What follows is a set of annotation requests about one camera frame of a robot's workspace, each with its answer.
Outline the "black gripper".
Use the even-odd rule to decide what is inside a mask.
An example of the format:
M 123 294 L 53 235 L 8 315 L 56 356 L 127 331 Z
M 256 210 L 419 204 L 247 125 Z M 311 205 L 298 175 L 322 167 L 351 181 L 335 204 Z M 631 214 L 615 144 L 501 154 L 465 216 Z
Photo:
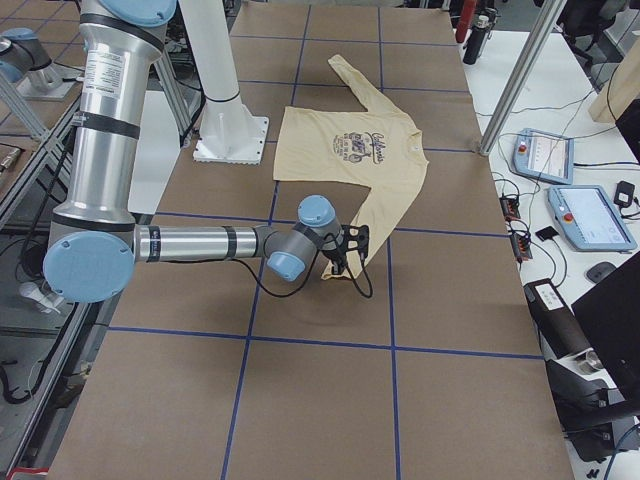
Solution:
M 337 241 L 329 241 L 327 243 L 327 258 L 334 264 L 343 264 L 342 271 L 347 270 L 347 243 L 340 243 Z M 332 275 L 339 275 L 339 266 L 332 266 Z

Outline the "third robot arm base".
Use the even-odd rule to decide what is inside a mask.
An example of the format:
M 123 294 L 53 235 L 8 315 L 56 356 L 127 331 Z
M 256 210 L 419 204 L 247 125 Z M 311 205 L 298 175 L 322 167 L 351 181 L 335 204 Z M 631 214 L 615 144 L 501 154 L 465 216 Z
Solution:
M 28 100 L 62 101 L 74 70 L 56 65 L 35 32 L 17 27 L 1 33 L 1 76 Z

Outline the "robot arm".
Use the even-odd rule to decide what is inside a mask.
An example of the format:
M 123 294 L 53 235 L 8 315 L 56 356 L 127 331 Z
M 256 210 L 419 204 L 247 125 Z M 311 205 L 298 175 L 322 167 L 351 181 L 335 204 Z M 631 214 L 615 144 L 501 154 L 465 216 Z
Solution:
M 134 265 L 262 258 L 293 281 L 326 256 L 347 265 L 347 233 L 323 196 L 305 198 L 288 232 L 268 226 L 179 229 L 139 225 L 128 201 L 151 65 L 180 13 L 204 97 L 196 158 L 256 164 L 269 121 L 243 104 L 224 8 L 219 1 L 86 1 L 80 30 L 88 51 L 75 117 L 66 200 L 53 213 L 43 273 L 67 300 L 94 303 L 121 292 Z

